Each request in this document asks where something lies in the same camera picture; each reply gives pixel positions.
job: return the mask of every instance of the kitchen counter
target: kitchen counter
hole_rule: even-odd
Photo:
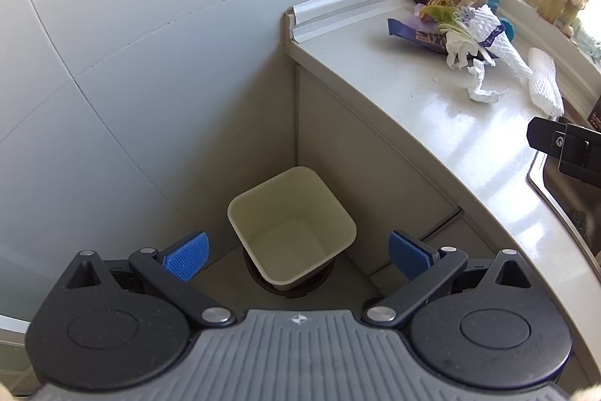
[[[444,56],[388,35],[387,18],[406,19],[413,6],[384,11],[380,6],[302,42],[287,40],[287,52],[463,207],[495,244],[515,242],[572,320],[576,348],[584,340],[598,376],[601,284],[527,182],[536,153],[527,143],[527,125],[543,115],[503,62],[487,67],[484,86],[509,88],[501,101],[470,100],[467,70],[452,71]],[[288,19],[294,26],[294,17]]]

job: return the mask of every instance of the white cabinet door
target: white cabinet door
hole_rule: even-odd
[[[31,396],[40,387],[25,352],[28,327],[28,322],[0,315],[0,384],[16,396]]]
[[[590,386],[587,376],[582,370],[582,367],[575,354],[570,356],[570,360],[567,362],[564,372],[561,373],[560,380],[557,384],[570,396],[574,394],[574,391],[584,389]]]
[[[497,252],[483,241],[474,229],[461,218],[444,227],[425,240],[432,248],[455,247],[463,250],[471,259],[494,259]]]
[[[355,220],[348,254],[371,274],[388,261],[390,232],[419,237],[454,206],[309,72],[299,78],[299,165],[315,170]]]
[[[489,245],[472,229],[464,218],[459,218],[426,239],[432,248],[455,247],[473,259],[494,259],[497,256]],[[371,281],[384,296],[394,293],[409,281],[399,269],[390,264],[371,276]]]

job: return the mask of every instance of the sink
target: sink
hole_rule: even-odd
[[[566,114],[559,118],[560,123],[592,129],[566,100],[564,107]],[[558,164],[558,159],[537,152],[528,182],[561,219],[601,279],[601,189],[562,174]]]

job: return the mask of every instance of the metal screw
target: metal screw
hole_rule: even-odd
[[[367,310],[367,317],[372,321],[389,322],[397,317],[397,312],[388,306],[374,306]]]
[[[207,323],[225,323],[231,318],[231,311],[225,308],[207,308],[202,312],[202,319]]]

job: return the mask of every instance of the trash bin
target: trash bin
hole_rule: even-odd
[[[312,277],[357,235],[349,213],[307,167],[240,194],[227,215],[263,278],[280,290]]]

